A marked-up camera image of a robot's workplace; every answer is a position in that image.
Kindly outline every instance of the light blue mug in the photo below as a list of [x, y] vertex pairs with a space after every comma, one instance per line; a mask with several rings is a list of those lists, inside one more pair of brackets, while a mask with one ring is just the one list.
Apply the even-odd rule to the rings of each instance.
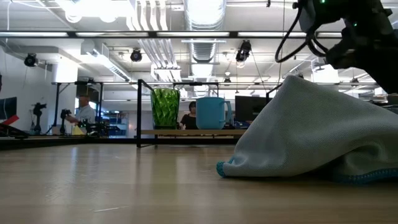
[[[225, 107], [228, 107], [225, 119]], [[199, 129], [223, 129], [225, 122], [231, 120], [231, 102], [219, 97], [197, 99], [197, 126]]]

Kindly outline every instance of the camera on tripod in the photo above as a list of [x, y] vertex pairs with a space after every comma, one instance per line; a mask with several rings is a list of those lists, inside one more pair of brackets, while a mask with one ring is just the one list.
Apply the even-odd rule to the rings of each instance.
[[47, 104], [36, 103], [33, 108], [33, 114], [36, 115], [36, 125], [33, 129], [34, 134], [40, 134], [42, 127], [40, 126], [40, 117], [43, 114], [42, 109], [47, 108]]
[[71, 115], [72, 112], [68, 109], [61, 110], [61, 119], [65, 119], [67, 116]]
[[61, 135], [65, 135], [65, 118], [71, 114], [72, 112], [70, 112], [70, 110], [68, 109], [61, 110], [61, 119], [62, 119], [61, 128], [60, 128]]

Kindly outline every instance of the mug handle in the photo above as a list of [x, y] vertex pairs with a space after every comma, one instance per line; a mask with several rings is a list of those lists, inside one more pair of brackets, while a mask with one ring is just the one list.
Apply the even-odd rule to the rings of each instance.
[[231, 120], [231, 117], [232, 117], [231, 102], [230, 102], [230, 101], [224, 101], [224, 102], [222, 102], [222, 104], [224, 104], [224, 103], [227, 105], [228, 111], [227, 111], [227, 114], [226, 114], [226, 119], [225, 119], [224, 121], [220, 121], [220, 122], [230, 121], [230, 120]]

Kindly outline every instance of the green glass vase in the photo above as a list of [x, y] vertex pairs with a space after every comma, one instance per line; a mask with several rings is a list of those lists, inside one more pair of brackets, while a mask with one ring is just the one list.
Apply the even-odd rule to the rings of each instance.
[[155, 129], [176, 129], [180, 107], [180, 92], [172, 89], [155, 89], [150, 94]]

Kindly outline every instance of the computer screen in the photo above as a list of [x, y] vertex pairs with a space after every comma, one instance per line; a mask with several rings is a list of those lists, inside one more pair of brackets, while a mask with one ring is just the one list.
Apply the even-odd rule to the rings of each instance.
[[17, 114], [17, 98], [6, 98], [0, 100], [0, 119], [7, 120]]
[[265, 97], [235, 96], [235, 120], [240, 122], [254, 121], [266, 104]]

